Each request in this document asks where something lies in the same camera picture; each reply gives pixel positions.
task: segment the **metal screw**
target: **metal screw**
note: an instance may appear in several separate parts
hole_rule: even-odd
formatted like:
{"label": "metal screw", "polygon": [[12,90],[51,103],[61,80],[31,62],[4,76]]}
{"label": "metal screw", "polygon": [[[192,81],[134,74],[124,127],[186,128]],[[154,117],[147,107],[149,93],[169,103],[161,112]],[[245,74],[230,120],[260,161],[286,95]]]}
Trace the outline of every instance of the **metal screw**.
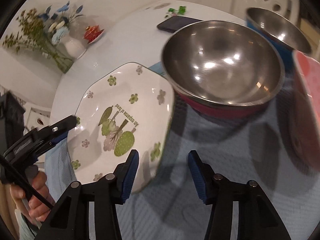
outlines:
{"label": "metal screw", "polygon": [[251,187],[257,187],[257,186],[258,186],[258,183],[257,183],[255,180],[250,180],[250,181],[249,181],[249,185],[250,185]]}
{"label": "metal screw", "polygon": [[109,173],[109,174],[107,174],[106,175],[106,179],[107,180],[112,180],[112,179],[114,179],[116,176],[113,174],[113,173]]}
{"label": "metal screw", "polygon": [[219,174],[219,173],[216,173],[216,174],[214,174],[214,179],[216,179],[216,180],[221,180],[221,179],[223,179],[223,176],[221,175],[221,174]]}
{"label": "metal screw", "polygon": [[71,187],[72,188],[76,188],[76,187],[79,187],[80,183],[78,181],[74,181],[71,183]]}

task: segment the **white vase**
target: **white vase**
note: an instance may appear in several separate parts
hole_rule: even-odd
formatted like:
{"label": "white vase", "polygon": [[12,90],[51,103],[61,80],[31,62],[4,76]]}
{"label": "white vase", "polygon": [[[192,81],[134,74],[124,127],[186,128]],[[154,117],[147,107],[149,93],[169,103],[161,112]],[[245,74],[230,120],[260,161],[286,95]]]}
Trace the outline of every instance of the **white vase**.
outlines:
{"label": "white vase", "polygon": [[87,50],[81,43],[81,41],[71,37],[69,34],[61,38],[60,40],[66,47],[67,52],[71,57],[76,59],[81,58],[81,56]]}

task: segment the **square plate with green rim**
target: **square plate with green rim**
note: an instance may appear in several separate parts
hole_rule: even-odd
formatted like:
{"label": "square plate with green rim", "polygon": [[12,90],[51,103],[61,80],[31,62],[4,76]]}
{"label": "square plate with green rim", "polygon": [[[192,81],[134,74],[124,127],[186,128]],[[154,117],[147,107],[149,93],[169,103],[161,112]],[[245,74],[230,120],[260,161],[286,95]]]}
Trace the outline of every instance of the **square plate with green rim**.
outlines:
{"label": "square plate with green rim", "polygon": [[156,175],[174,108],[169,82],[138,63],[127,63],[95,82],[76,111],[68,151],[77,180],[97,181],[139,152],[132,191]]}

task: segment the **flower bouquet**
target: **flower bouquet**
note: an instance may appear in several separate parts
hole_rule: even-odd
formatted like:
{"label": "flower bouquet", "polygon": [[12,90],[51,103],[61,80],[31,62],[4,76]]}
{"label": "flower bouquet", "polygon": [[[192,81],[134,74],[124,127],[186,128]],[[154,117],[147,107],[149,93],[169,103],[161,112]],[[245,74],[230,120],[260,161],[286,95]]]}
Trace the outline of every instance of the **flower bouquet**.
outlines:
{"label": "flower bouquet", "polygon": [[21,31],[17,34],[6,35],[3,46],[15,48],[18,53],[20,49],[39,51],[48,59],[53,59],[57,67],[66,73],[72,66],[74,60],[59,50],[57,44],[60,39],[68,35],[70,25],[82,11],[81,5],[73,13],[67,14],[69,4],[59,8],[52,16],[49,15],[51,6],[44,13],[38,14],[37,9],[33,8],[29,12],[22,11],[17,17]]}

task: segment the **blue tablecloth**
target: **blue tablecloth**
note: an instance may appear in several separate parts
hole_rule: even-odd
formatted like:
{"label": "blue tablecloth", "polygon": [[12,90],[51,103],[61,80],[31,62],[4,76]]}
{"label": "blue tablecloth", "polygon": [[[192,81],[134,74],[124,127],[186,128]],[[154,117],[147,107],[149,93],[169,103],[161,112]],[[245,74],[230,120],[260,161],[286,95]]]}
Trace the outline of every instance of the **blue tablecloth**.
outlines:
{"label": "blue tablecloth", "polygon": [[[187,154],[194,149],[229,180],[256,180],[292,240],[307,239],[320,221],[320,180],[292,150],[288,134],[291,83],[292,79],[286,78],[284,88],[265,111],[241,120],[201,115],[177,97],[157,176],[142,192],[117,206],[123,239],[204,239],[211,206],[198,198],[187,167]],[[50,193],[57,200],[76,180],[66,140],[46,153],[45,170]],[[95,239],[93,217],[92,208],[91,240]],[[231,239],[236,235],[237,224],[233,223]]]}

